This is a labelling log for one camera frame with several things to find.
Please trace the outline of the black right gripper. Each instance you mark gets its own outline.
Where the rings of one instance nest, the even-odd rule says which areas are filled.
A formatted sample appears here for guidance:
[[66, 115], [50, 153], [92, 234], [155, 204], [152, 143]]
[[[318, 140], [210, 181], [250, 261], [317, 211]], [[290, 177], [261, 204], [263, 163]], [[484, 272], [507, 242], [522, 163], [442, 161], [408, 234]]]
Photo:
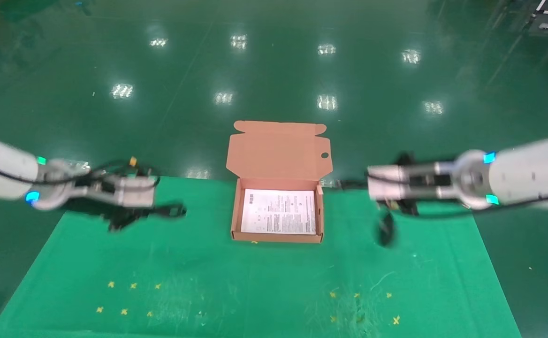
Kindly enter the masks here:
[[[415, 163], [415, 157], [411, 152], [401, 152], [395, 161], [397, 166], [411, 166]], [[409, 175], [408, 182], [410, 187], [452, 186], [450, 175]], [[394, 213], [409, 216], [419, 215], [416, 200], [385, 200], [385, 206], [387, 209], [386, 214], [389, 216]]]

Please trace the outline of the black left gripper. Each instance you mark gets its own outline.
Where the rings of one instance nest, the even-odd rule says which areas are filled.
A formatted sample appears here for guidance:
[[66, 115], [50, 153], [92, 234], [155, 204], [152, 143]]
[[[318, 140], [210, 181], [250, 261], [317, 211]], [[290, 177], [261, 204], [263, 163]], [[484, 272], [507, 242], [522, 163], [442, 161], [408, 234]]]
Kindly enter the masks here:
[[[118, 205], [117, 187], [113, 182], [100, 181], [97, 182], [97, 201], [107, 205]], [[135, 223], [137, 220], [148, 217], [159, 210], [159, 207], [118, 207], [114, 214], [115, 227], [127, 227]]]

